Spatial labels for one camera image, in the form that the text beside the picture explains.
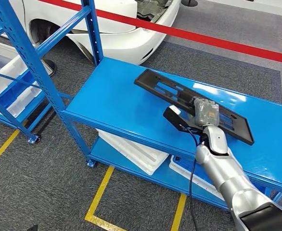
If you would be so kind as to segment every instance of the black bracket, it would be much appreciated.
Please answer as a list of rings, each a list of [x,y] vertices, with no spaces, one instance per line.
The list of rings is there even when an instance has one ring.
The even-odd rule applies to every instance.
[[[141,75],[139,75],[138,78],[135,80],[135,84],[147,90],[163,100],[166,100],[170,104],[184,110],[192,116],[195,115],[194,106],[192,102],[194,97],[209,99],[206,96],[199,94],[196,91],[187,88],[184,85],[171,80],[169,78],[166,78],[165,76],[160,75],[159,73],[150,69],[147,69]],[[166,109],[165,113],[172,112],[169,109]],[[243,142],[247,143],[249,145],[252,145],[254,143],[254,139],[250,131],[250,128],[249,127],[246,118],[228,110],[220,104],[219,113],[220,122],[218,127],[222,129],[224,132],[230,134]],[[181,118],[180,116],[178,116],[178,118],[175,119],[181,120],[182,123],[185,121],[187,125],[189,125],[189,127],[203,130],[203,128],[201,127],[191,124],[188,120],[184,120],[183,118]],[[172,123],[174,126],[175,126],[175,121],[176,120],[174,120]]]

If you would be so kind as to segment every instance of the red stripe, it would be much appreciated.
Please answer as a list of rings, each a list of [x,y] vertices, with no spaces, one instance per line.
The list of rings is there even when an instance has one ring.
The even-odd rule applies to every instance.
[[[81,9],[80,5],[63,1],[63,0],[40,0],[43,2],[51,3],[57,6],[61,6],[65,8],[69,8],[72,10],[79,11]],[[223,49],[240,52],[244,54],[249,54],[265,59],[270,59],[274,61],[278,61],[282,63],[282,53],[275,52],[275,51],[268,51],[262,48],[252,47],[240,43],[231,42],[223,39],[213,38],[206,35],[201,35],[186,30],[177,29],[174,27],[163,26],[155,23],[146,22],[143,20],[139,20],[136,18],[130,18],[126,16],[122,16],[115,13],[96,10],[97,16],[111,19],[114,21],[130,24],[138,27],[143,27],[149,30],[158,31],[164,34],[176,36],[179,38],[187,39],[194,42],[200,42],[203,44],[207,44],[210,46],[220,47]]]

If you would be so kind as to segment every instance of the car bumper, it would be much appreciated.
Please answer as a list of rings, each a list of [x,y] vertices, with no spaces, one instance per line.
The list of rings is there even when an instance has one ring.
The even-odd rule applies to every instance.
[[[171,26],[178,12],[180,0],[174,0],[156,24]],[[85,49],[92,54],[88,34],[67,34],[86,55]],[[132,64],[141,64],[153,53],[166,34],[144,28],[122,34],[101,34],[104,56]]]

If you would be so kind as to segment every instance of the floor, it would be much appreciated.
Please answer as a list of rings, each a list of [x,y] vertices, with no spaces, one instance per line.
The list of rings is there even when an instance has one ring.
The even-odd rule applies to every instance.
[[[282,52],[282,17],[276,15],[200,1],[197,8],[181,6],[174,26]],[[46,57],[58,67],[53,77],[57,87],[72,95],[94,69],[67,39]],[[277,62],[166,37],[144,65],[282,103],[282,64]],[[88,146],[97,136],[92,128],[78,127]],[[39,231],[104,230],[85,217],[110,169],[86,166],[53,111],[35,132],[42,140],[30,145],[22,134],[0,124],[0,147],[13,133],[16,136],[0,156],[0,231],[26,231],[35,224]],[[178,230],[195,230],[187,200],[184,203],[180,193],[116,169],[101,198],[95,201],[95,217],[117,227],[104,226],[107,230],[171,230],[179,201],[184,211],[181,219],[177,218]],[[228,212],[197,200],[194,207],[200,230],[235,230]]]

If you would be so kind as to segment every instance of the white plastic tray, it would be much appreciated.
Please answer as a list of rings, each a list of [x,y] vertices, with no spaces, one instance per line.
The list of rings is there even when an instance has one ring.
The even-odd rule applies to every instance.
[[[153,175],[169,154],[98,130],[98,135],[148,175]]]
[[[33,100],[41,92],[42,89],[28,87],[23,91],[20,95],[19,95],[14,102],[8,107],[7,110],[12,114],[14,117],[17,117],[29,103],[30,103],[32,100]]]
[[[0,64],[5,66],[0,68],[0,74],[17,78],[27,69],[18,53],[11,46],[0,43]],[[0,94],[5,90],[12,80],[0,77]]]
[[[171,161],[169,163],[169,168],[171,168],[171,169],[172,169],[172,170],[174,170],[174,171],[175,171],[175,172],[177,172],[178,174],[181,174],[181,175],[182,175],[182,176],[184,176],[184,177],[190,180],[191,172],[187,171],[187,170],[186,170],[186,169],[184,169],[183,167],[181,167],[181,166],[179,166],[178,164],[174,163],[173,162],[173,158],[174,158],[174,156],[172,155],[171,157]],[[206,191],[212,194],[212,195],[218,197],[218,198],[220,198],[220,199],[221,199],[223,201],[224,200],[221,193],[219,193],[218,191],[217,191],[217,189],[215,188],[214,185],[212,185],[212,184],[210,184],[210,183],[209,183],[209,182],[207,182],[206,180],[203,180],[202,178],[200,178],[200,177],[194,174],[194,176],[192,178],[192,181],[194,183],[195,183],[195,184],[201,187],[201,188],[203,188],[203,189],[205,189],[205,190],[206,190]]]

